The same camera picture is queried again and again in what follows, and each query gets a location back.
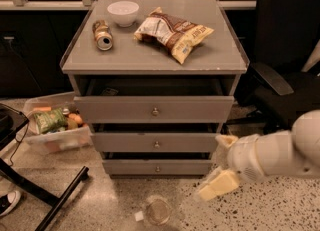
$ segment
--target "plastic container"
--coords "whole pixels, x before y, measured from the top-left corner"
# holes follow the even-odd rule
[[[57,108],[74,106],[74,96],[74,92],[67,92],[32,98],[25,102],[22,111],[25,115],[29,116],[30,113],[33,112],[34,108],[37,107]],[[88,126],[68,131],[35,135],[34,128],[31,128],[35,123],[30,117],[29,120],[30,128],[28,129],[27,136],[24,141],[29,144],[32,149],[41,154],[54,153],[93,144],[91,140],[91,131]]]

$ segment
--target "speckled floor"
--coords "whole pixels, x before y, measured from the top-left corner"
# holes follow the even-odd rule
[[[24,104],[23,99],[2,102],[17,109]],[[236,116],[237,111],[234,108],[232,114]],[[249,128],[250,132],[259,130]],[[234,133],[244,131],[248,132],[248,127],[237,127]],[[11,143],[2,150],[2,159],[8,159],[14,148]],[[89,168],[90,178],[77,187],[47,230],[320,230],[319,180],[278,177],[242,184],[235,192],[204,203],[193,196],[201,179],[110,179],[91,146],[43,156],[22,143],[13,162],[18,173],[57,196],[82,166]],[[15,188],[0,177],[0,194]],[[166,204],[170,215],[160,226],[148,211],[155,199]],[[48,205],[24,193],[18,206],[0,217],[0,231],[35,230],[49,210]],[[144,220],[137,222],[135,214],[141,211]]]

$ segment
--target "snack bag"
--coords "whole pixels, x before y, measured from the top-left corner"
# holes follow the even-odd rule
[[[156,38],[171,55],[183,64],[193,47],[198,45],[213,29],[162,13],[155,9],[134,33],[139,41]]]
[[[34,114],[39,134],[45,134],[68,125],[66,117],[62,113],[62,109],[54,109],[48,112],[39,112]]]

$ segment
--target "white shoe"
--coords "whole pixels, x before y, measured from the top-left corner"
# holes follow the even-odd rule
[[[21,193],[18,190],[0,197],[0,217],[8,214],[17,205],[20,198]]]

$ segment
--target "cabinet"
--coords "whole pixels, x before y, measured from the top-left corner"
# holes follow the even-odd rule
[[[115,25],[97,0],[61,65],[90,124],[106,173],[118,175],[202,176],[212,165],[215,136],[227,120],[233,92],[247,59],[216,0],[131,0],[137,22]],[[155,44],[133,33],[156,7],[215,31],[180,65]],[[114,46],[100,51],[92,24],[110,23]]]

